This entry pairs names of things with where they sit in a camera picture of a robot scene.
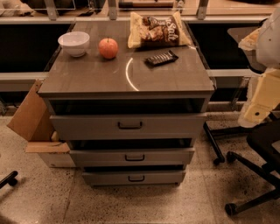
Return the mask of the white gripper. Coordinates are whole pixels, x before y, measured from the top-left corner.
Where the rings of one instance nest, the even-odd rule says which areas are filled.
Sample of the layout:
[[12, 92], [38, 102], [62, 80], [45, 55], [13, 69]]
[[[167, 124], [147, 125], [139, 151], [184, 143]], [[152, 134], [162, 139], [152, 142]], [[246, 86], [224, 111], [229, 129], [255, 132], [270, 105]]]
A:
[[[238, 46], [245, 51], [255, 50], [259, 32], [259, 28], [255, 29]], [[238, 123], [244, 128], [253, 128], [262, 123], [279, 104], [280, 70], [268, 68], [261, 76], [253, 79]]]

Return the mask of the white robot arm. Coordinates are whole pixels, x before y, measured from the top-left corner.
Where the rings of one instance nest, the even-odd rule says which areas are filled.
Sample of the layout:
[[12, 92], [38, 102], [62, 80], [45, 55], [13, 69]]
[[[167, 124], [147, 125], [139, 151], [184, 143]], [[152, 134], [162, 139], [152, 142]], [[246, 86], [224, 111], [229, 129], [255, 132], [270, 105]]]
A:
[[260, 28], [243, 38], [239, 47], [255, 50], [256, 61], [266, 67], [249, 82], [248, 99], [238, 118], [242, 127], [253, 128], [280, 103], [280, 9], [276, 8]]

